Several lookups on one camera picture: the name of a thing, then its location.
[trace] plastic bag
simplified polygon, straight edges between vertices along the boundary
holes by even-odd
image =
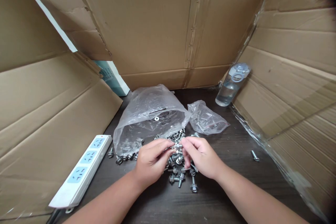
[[[220,115],[209,109],[202,100],[188,104],[191,113],[190,124],[192,128],[204,135],[221,133],[230,124]]]
[[[183,129],[190,113],[164,85],[141,87],[132,93],[113,134],[119,156],[137,152],[145,138],[166,138]]]

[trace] person's left hand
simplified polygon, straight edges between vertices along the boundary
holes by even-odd
[[[169,157],[176,152],[175,149],[167,149],[173,145],[171,140],[159,138],[140,148],[133,171],[143,190],[160,178]]]

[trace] hand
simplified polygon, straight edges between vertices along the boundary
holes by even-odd
[[[222,160],[204,138],[185,137],[180,143],[184,156],[184,167],[190,167],[190,160],[194,161],[196,168],[206,177],[216,179],[224,166]]]
[[[171,140],[159,138],[140,148],[133,171],[143,190],[160,178],[169,157],[176,152],[175,149],[167,149],[173,145],[175,143]]]

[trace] forearm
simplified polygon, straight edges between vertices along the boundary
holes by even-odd
[[[145,188],[138,186],[134,171],[127,173],[65,223],[121,223]]]
[[[225,164],[216,181],[249,224],[307,223],[280,201]]]

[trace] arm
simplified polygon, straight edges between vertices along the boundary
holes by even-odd
[[[127,173],[97,198],[72,215],[65,223],[121,223],[139,195],[156,182],[175,152],[174,143],[156,139],[144,145],[134,170]]]
[[[204,176],[216,180],[247,223],[308,223],[270,194],[225,165],[204,138],[186,137],[181,143],[185,168],[190,167],[192,159]]]

